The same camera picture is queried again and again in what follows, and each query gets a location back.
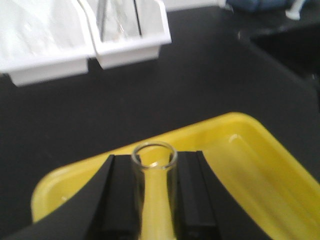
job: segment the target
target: black countertop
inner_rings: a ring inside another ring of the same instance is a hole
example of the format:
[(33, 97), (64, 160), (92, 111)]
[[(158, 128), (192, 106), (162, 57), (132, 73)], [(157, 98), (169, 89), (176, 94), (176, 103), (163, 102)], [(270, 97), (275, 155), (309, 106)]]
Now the black countertop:
[(158, 60), (14, 87), (0, 79), (0, 237), (31, 223), (30, 199), (48, 172), (227, 112), (259, 120), (320, 181), (317, 92), (248, 42), (294, 28), (284, 11), (218, 7), (169, 12), (172, 44)]

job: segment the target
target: yellow plastic tray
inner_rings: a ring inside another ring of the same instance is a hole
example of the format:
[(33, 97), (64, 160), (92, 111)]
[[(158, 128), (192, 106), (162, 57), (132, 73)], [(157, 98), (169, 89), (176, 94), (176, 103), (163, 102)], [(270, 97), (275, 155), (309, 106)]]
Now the yellow plastic tray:
[[(178, 151), (202, 150), (222, 184), (272, 239), (320, 239), (320, 185), (254, 118), (228, 113), (141, 142), (148, 140)], [(108, 155), (130, 154), (141, 142), (50, 172), (33, 192), (33, 221), (71, 198)]]

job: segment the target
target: white container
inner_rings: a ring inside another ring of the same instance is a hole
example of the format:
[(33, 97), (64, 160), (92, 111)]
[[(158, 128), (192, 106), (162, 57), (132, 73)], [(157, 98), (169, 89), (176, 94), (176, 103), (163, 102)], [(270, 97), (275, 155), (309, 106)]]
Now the white container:
[(77, 0), (2, 0), (0, 9), (0, 73), (15, 85), (88, 72), (95, 51)]
[(142, 36), (102, 42), (97, 26), (97, 1), (78, 0), (86, 12), (96, 58), (106, 68), (156, 59), (160, 47), (171, 43), (165, 5), (160, 0), (136, 0)]

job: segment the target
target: blue object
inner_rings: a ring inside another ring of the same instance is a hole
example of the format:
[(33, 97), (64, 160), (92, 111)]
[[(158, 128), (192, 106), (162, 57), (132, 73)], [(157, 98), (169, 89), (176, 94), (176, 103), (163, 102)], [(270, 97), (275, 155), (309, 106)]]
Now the blue object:
[(247, 12), (258, 12), (275, 8), (282, 8), (287, 5), (287, 0), (227, 0), (227, 4)]

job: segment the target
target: glass tube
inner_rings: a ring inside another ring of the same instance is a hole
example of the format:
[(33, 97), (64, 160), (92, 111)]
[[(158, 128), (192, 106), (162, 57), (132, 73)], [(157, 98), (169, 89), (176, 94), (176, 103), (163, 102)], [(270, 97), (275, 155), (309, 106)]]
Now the glass tube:
[(175, 240), (177, 151), (161, 141), (138, 145), (131, 155), (139, 240)]

